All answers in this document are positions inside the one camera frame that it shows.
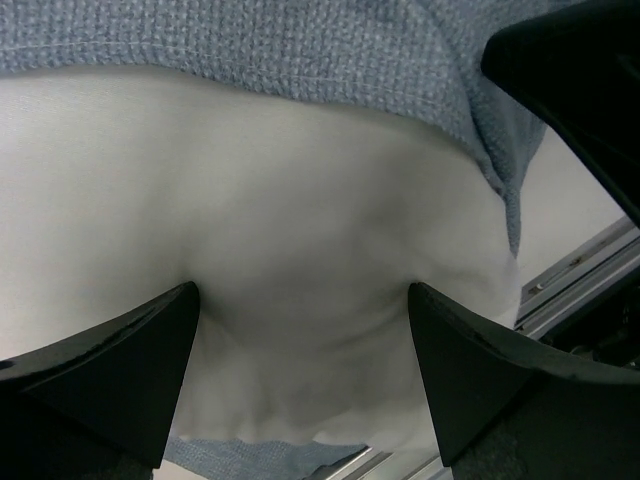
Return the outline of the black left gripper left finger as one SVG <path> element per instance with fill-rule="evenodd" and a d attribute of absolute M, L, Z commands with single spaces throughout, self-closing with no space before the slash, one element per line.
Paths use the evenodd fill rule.
<path fill-rule="evenodd" d="M 4 479 L 149 479 L 164 456 L 200 312 L 184 283 L 1 363 Z"/>

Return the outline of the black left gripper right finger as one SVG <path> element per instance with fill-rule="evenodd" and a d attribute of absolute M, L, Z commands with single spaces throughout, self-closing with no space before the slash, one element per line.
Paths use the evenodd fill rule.
<path fill-rule="evenodd" d="M 415 283 L 408 313 L 457 479 L 635 479 L 639 375 L 556 350 Z"/>

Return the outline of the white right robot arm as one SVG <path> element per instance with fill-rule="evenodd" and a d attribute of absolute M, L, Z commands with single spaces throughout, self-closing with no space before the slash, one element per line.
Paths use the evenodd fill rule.
<path fill-rule="evenodd" d="M 639 220 L 638 2 L 585 1 L 504 28 L 481 69 Z"/>

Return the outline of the white pillow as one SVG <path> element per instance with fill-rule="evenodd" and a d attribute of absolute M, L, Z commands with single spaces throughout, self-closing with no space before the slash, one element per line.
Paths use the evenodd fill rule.
<path fill-rule="evenodd" d="M 407 290 L 515 323 L 502 200 L 456 141 L 368 109 L 151 67 L 1 81 L 1 354 L 186 281 L 201 314 L 173 430 L 425 448 Z"/>

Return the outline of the blue grey pillowcase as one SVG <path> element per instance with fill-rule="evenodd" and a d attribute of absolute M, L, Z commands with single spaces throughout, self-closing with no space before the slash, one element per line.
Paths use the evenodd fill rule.
<path fill-rule="evenodd" d="M 521 238 L 520 191 L 545 127 L 480 61 L 553 1 L 5 1 L 1 70 L 145 65 L 292 100 L 404 115 L 461 141 Z"/>

